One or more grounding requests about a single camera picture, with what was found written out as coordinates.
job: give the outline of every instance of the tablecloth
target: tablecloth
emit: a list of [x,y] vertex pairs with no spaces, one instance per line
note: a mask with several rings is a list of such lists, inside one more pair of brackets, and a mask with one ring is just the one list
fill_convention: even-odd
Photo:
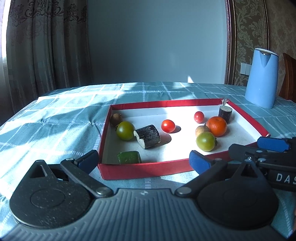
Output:
[[[15,225],[9,199],[35,160],[56,164],[98,149],[109,105],[155,100],[227,97],[261,123],[275,138],[296,134],[296,104],[280,97],[273,109],[246,101],[245,87],[194,83],[124,83],[55,90],[26,106],[0,129],[0,237]],[[95,168],[90,174],[117,188],[170,188],[175,191],[195,178],[195,171],[170,176],[105,181]],[[287,237],[294,223],[296,195],[275,190],[278,213],[272,226]]]

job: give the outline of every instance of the orange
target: orange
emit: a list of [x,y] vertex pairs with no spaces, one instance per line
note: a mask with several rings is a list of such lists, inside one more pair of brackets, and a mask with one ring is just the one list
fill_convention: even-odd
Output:
[[210,129],[215,137],[220,137],[224,135],[227,130],[226,121],[219,116],[214,116],[210,118],[207,121],[206,126]]

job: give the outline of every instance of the electric kettle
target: electric kettle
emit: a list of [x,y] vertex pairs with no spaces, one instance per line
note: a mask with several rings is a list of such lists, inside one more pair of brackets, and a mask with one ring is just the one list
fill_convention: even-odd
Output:
[[276,97],[279,56],[266,49],[254,50],[245,98],[249,102],[272,109]]

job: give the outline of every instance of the wooden chair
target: wooden chair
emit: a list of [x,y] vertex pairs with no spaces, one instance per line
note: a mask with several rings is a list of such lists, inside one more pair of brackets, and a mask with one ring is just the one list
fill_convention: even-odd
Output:
[[286,75],[279,96],[296,102],[296,59],[283,53]]

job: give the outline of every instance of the kettle lid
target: kettle lid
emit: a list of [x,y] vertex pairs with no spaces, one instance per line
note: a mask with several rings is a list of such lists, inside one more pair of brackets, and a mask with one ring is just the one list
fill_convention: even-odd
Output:
[[272,52],[270,50],[267,50],[267,49],[256,48],[255,50],[263,51],[263,52],[270,53],[270,54],[273,54],[275,56],[278,56],[276,53],[274,53],[274,52]]

